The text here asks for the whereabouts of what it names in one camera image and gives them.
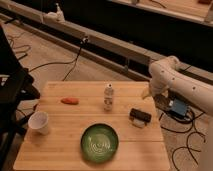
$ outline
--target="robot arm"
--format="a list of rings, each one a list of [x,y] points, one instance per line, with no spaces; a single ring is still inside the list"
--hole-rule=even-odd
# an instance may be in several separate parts
[[[177,72],[179,67],[180,61],[174,56],[150,64],[152,96],[170,89],[213,116],[213,86]]]
[[[213,86],[184,76],[177,72],[179,60],[172,56],[150,64],[152,76],[149,90],[152,96],[163,93],[166,89],[182,95],[207,114],[213,116]],[[210,121],[206,142],[203,146],[198,171],[210,171],[213,168],[213,120]]]

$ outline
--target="small bottle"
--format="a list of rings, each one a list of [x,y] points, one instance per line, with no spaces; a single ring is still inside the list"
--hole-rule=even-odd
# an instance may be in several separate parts
[[[65,19],[64,19],[64,13],[63,11],[61,10],[60,6],[58,3],[56,3],[56,6],[57,6],[57,12],[56,14],[58,15],[58,21],[59,22],[65,22]]]
[[[107,84],[107,86],[104,90],[104,109],[106,111],[112,110],[113,96],[114,96],[114,90],[112,88],[112,85]]]

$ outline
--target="white cup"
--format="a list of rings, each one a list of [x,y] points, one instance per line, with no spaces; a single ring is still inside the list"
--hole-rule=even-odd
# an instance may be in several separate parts
[[[28,126],[43,135],[47,135],[50,132],[48,121],[48,113],[37,111],[29,118]]]

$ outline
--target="green plate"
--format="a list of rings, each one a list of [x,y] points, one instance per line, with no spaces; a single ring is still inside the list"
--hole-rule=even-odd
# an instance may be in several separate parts
[[[95,124],[84,132],[81,149],[86,160],[103,163],[112,158],[118,148],[118,136],[106,124]]]

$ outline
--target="wooden tabletop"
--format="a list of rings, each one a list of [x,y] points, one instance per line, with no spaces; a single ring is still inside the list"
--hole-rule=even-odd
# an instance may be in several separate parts
[[[14,164],[16,171],[168,171],[169,161],[153,99],[141,99],[147,82],[110,82],[115,91],[114,105],[104,111],[107,82],[48,82],[37,110],[50,116],[51,133],[43,136],[28,129]],[[79,98],[78,105],[60,102],[63,97]],[[137,128],[129,119],[131,108],[152,115],[151,123]],[[115,129],[119,147],[104,164],[85,161],[80,140],[86,128],[105,123]]]
[[[116,0],[123,3],[131,3],[131,0]],[[149,5],[154,7],[163,8],[166,10],[189,14],[201,18],[205,18],[210,5],[199,3],[198,0],[140,0],[140,5]]]

